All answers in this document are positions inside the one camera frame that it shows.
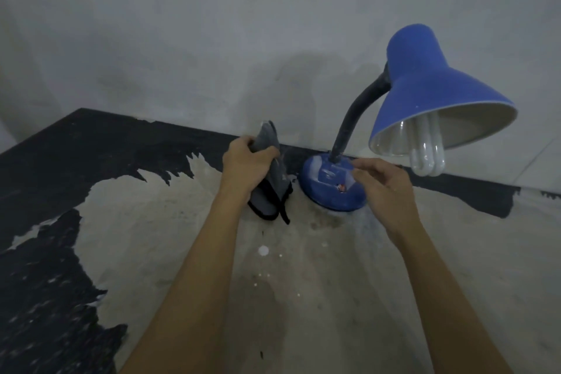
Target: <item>person's left hand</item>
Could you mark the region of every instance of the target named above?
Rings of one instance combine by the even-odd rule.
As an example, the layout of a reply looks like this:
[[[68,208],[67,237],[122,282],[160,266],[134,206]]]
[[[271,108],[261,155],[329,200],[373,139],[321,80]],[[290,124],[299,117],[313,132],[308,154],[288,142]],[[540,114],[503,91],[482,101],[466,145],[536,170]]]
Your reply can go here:
[[[239,194],[245,202],[249,201],[251,191],[267,175],[273,159],[281,155],[273,146],[263,151],[251,152],[248,145],[252,141],[250,136],[234,139],[222,157],[224,169],[220,190]]]

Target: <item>blue desk lamp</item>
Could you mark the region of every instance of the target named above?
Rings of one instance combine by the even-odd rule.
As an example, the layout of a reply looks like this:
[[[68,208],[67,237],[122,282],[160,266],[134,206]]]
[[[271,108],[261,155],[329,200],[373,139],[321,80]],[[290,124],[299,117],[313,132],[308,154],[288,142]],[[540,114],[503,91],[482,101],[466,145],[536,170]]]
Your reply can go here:
[[[444,150],[491,136],[512,123],[517,109],[486,84],[448,66],[426,25],[402,28],[390,39],[380,76],[352,103],[330,153],[308,158],[299,175],[304,193],[320,206],[353,211],[366,203],[343,151],[360,116],[388,94],[368,142],[381,156],[409,155],[419,176],[444,172]]]

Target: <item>hand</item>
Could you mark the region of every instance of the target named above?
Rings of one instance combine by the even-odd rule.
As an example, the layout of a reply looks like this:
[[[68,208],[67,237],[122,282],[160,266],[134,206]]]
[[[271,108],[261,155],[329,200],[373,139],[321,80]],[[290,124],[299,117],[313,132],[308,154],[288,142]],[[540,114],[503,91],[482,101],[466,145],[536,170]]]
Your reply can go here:
[[[265,178],[273,159],[281,155],[273,146],[253,153],[248,147],[252,141],[250,136],[234,139],[222,157],[220,190],[239,194],[244,202],[249,201],[251,191]]]
[[[364,186],[368,205],[398,248],[403,239],[424,231],[405,170],[381,158],[358,158],[352,165],[352,175]]]

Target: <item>gray cloth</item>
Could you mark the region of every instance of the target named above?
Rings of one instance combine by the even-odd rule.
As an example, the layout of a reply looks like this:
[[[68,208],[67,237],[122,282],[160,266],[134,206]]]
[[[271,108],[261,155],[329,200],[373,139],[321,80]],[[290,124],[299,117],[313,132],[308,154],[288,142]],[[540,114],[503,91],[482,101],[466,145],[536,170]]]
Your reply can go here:
[[[261,130],[255,138],[249,149],[251,152],[257,152],[275,146],[279,150],[277,130],[273,122],[263,122]],[[284,163],[280,157],[275,158],[271,163],[271,167],[267,176],[251,193],[249,207],[262,219],[274,220],[280,214],[284,221],[288,224],[284,203],[292,192],[292,183],[288,179]]]

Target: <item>flexible gooseneck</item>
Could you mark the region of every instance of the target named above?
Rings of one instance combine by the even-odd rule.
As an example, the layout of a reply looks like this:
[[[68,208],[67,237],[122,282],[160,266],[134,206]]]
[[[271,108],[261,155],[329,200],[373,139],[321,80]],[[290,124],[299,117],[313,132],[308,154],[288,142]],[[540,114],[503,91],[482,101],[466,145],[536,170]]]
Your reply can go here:
[[[389,78],[388,64],[386,63],[384,71],[370,86],[364,89],[362,93],[357,96],[351,107],[348,109],[347,114],[345,114],[345,118],[339,128],[339,133],[337,133],[335,143],[333,144],[333,149],[329,154],[330,162],[339,162],[343,151],[347,148],[352,132],[356,124],[359,122],[360,116],[370,105],[380,99],[383,95],[387,94],[391,88],[392,83]]]

